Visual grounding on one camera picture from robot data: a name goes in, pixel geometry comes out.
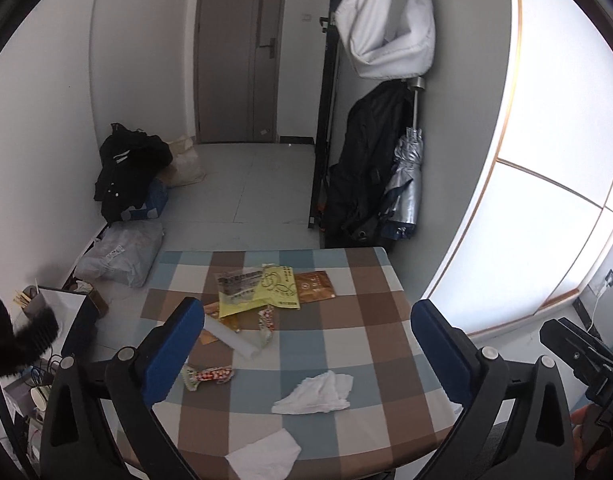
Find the grey plastic parcel bag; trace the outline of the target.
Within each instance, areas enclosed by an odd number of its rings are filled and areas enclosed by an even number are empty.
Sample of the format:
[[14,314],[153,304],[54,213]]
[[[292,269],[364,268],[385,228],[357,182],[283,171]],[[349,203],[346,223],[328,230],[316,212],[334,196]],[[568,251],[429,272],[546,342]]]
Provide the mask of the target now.
[[79,260],[74,276],[90,283],[106,280],[143,287],[163,238],[164,228],[156,220],[113,223]]

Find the silver folded umbrella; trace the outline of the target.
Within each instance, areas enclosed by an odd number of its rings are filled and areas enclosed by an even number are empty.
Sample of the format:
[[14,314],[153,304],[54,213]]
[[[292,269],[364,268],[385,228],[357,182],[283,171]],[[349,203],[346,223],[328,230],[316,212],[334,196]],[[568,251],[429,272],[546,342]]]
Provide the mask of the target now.
[[420,102],[421,94],[425,91],[425,79],[418,76],[407,81],[407,84],[413,98],[413,117],[396,145],[395,170],[387,185],[382,236],[388,240],[410,240],[421,207],[421,168],[425,140],[420,127]]

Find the blue box on floor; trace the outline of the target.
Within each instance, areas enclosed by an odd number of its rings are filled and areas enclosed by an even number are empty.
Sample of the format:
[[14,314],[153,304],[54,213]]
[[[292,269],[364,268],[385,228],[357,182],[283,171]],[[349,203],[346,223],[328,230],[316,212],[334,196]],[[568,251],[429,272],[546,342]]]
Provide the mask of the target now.
[[157,219],[161,216],[163,209],[169,199],[169,189],[158,178],[155,178],[150,186],[146,196],[145,203],[142,206],[124,210],[121,214],[122,221],[149,220]]

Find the grey door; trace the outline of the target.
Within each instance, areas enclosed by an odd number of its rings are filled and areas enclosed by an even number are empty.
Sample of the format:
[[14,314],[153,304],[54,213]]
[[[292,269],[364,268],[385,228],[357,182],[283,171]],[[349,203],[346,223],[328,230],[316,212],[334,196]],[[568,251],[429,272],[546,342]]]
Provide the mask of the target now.
[[198,0],[200,143],[273,143],[285,0]]

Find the checkered tablecloth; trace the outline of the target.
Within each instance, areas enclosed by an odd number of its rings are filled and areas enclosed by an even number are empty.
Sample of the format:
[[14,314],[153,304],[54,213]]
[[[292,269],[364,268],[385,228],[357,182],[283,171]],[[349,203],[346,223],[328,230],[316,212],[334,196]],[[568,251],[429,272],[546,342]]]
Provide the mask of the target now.
[[[233,478],[227,455],[278,430],[300,445],[294,479],[358,479],[432,452],[455,411],[411,332],[409,302],[381,249],[167,252],[146,297],[120,318],[118,343],[139,344],[187,297],[213,304],[218,274],[273,263],[325,272],[335,297],[277,310],[271,342],[252,358],[219,341],[195,345],[192,367],[229,366],[234,377],[196,391],[177,382],[154,411],[196,475]],[[273,412],[303,379],[330,371],[353,378],[346,410]]]

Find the white tissue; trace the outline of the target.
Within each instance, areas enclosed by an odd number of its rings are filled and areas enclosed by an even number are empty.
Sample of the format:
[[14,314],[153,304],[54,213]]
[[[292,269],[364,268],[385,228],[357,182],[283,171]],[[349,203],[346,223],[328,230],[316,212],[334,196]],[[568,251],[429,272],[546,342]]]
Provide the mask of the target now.
[[309,415],[346,410],[353,385],[353,376],[328,370],[316,377],[303,379],[289,396],[274,403],[272,413]]
[[302,448],[285,429],[229,453],[226,460],[241,480],[285,480]]

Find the small orange foil packet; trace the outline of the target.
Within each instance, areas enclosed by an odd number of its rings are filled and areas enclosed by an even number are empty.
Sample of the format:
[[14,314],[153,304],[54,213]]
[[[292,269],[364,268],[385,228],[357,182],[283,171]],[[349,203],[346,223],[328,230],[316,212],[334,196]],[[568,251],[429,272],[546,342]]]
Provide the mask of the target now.
[[[213,320],[220,322],[229,330],[233,330],[235,333],[240,333],[240,324],[236,315],[227,316],[227,318],[220,318],[220,303],[218,301],[212,302],[212,304],[205,304],[203,306],[204,313]],[[215,337],[210,330],[203,328],[200,334],[201,344],[212,344],[212,342],[218,341],[218,337]]]

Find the black clothes pile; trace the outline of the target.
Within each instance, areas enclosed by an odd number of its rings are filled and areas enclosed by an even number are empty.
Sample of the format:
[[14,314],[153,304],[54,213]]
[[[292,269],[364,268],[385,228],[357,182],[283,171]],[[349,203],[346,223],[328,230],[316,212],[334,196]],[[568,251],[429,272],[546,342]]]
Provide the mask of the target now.
[[169,144],[160,136],[130,130],[120,122],[99,149],[101,171],[95,183],[94,201],[109,224],[122,219],[131,207],[146,203],[151,183],[173,161]]

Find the red white wrapper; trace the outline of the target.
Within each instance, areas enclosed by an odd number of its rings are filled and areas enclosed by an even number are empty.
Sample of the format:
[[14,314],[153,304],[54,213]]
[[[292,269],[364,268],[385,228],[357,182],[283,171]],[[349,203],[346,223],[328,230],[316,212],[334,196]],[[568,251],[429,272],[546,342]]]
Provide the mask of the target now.
[[199,387],[208,382],[215,384],[226,384],[235,375],[235,371],[231,366],[211,367],[205,370],[196,370],[195,368],[184,365],[180,370],[185,387],[189,391],[197,391]]
[[275,309],[273,306],[266,306],[264,309],[259,310],[259,334],[263,348],[268,346],[273,339],[275,331],[274,313]]

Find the large orange foil packet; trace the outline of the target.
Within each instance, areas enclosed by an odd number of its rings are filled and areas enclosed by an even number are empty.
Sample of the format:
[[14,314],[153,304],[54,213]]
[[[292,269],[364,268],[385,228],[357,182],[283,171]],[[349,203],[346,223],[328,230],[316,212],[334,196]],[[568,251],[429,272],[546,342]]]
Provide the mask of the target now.
[[312,304],[335,298],[333,287],[325,271],[313,271],[294,275],[300,304]]

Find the black furry sleeve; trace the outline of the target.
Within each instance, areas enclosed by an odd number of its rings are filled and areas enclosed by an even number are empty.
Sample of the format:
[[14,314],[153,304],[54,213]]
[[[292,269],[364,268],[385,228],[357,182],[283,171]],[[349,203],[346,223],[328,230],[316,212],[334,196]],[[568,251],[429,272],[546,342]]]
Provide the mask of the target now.
[[52,345],[59,333],[54,311],[44,307],[18,330],[0,300],[0,377],[15,375],[32,365]]

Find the wall power socket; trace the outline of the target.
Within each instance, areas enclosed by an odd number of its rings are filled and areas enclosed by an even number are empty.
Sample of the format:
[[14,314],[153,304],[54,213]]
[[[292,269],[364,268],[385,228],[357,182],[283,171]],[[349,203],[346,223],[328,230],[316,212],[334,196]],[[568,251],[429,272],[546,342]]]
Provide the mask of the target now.
[[613,286],[613,270],[610,270],[607,275],[605,276],[605,278],[603,279],[603,282],[608,286],[608,287],[612,287]]

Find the black pen cup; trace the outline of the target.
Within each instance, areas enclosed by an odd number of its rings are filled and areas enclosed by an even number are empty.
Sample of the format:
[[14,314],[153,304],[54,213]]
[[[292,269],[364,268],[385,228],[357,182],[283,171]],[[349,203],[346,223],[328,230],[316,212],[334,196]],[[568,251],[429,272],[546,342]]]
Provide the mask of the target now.
[[18,324],[34,320],[48,310],[46,300],[36,285],[28,286],[21,292],[15,292],[14,304],[18,307],[15,317],[15,322]]

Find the yellow plastic bag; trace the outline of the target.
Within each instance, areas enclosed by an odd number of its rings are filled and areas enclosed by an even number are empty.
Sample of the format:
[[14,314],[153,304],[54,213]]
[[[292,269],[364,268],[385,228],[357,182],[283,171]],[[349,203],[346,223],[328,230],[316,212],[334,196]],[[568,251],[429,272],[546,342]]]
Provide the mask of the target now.
[[300,309],[297,282],[290,266],[264,264],[221,273],[215,280],[219,318],[263,307]]

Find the white side shelf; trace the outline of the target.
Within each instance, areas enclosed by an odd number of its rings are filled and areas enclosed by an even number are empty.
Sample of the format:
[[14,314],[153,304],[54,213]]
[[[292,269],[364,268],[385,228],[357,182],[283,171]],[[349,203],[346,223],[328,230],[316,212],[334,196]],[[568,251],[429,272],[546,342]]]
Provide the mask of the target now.
[[0,378],[0,421],[12,430],[15,445],[26,452],[32,466],[40,463],[48,386],[57,367],[65,356],[85,356],[95,338],[97,321],[109,311],[99,292],[83,282],[69,290],[38,288],[56,315],[58,337],[35,363]]

